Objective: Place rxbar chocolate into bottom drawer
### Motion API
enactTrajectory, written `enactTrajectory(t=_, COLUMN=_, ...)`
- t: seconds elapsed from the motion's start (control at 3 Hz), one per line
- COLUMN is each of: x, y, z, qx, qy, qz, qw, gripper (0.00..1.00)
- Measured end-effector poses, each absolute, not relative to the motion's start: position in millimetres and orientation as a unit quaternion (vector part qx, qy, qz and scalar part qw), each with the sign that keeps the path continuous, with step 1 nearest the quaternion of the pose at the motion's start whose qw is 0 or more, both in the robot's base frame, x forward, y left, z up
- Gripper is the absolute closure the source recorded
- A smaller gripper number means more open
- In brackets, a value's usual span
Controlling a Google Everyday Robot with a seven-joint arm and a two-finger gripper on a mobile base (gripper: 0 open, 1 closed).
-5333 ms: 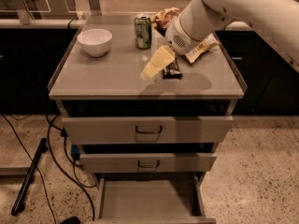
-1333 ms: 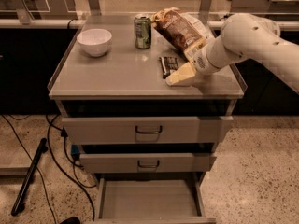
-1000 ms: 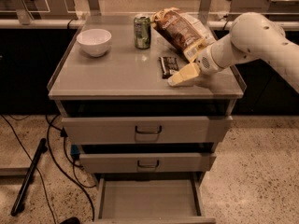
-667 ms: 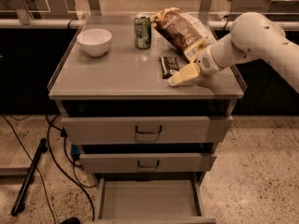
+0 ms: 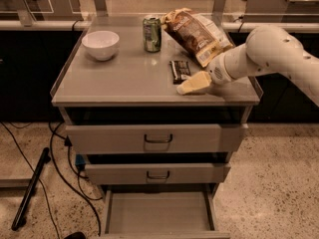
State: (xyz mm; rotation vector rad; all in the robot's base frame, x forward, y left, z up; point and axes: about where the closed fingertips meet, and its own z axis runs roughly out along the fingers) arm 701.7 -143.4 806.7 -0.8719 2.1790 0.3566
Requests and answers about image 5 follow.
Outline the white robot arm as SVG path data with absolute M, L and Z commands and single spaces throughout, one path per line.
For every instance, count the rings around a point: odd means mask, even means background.
M 278 73 L 319 106 L 319 59 L 284 29 L 263 25 L 253 29 L 246 42 L 217 55 L 200 71 L 176 87 L 187 95 L 244 77 Z

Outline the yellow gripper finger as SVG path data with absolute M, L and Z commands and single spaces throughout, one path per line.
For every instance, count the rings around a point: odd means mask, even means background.
M 200 71 L 183 81 L 176 87 L 180 95 L 186 95 L 209 87 L 211 84 L 211 77 L 208 72 Z

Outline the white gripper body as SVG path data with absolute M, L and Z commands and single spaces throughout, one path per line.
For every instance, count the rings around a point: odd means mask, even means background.
M 224 85 L 232 81 L 232 77 L 226 70 L 225 55 L 216 56 L 206 67 L 206 70 L 211 76 L 212 82 L 216 85 Z

